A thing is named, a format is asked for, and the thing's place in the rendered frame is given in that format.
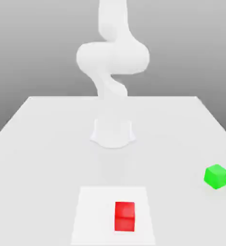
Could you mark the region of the small red cube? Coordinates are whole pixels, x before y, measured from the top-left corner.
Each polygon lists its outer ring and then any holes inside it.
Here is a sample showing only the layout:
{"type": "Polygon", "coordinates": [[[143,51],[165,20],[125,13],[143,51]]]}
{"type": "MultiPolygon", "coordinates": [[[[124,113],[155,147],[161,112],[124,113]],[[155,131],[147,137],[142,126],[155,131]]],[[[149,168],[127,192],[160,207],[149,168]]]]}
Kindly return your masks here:
{"type": "Polygon", "coordinates": [[[119,232],[135,231],[135,203],[116,201],[114,230],[119,232]]]}

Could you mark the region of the small green cube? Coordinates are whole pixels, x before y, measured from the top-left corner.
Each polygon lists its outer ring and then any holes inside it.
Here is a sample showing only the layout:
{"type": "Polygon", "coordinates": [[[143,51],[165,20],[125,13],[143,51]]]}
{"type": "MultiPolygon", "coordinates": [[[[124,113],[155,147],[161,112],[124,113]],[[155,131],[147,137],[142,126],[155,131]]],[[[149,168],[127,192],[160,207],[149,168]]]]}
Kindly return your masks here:
{"type": "Polygon", "coordinates": [[[219,189],[226,186],[226,169],[219,164],[206,168],[204,182],[213,189],[219,189]]]}

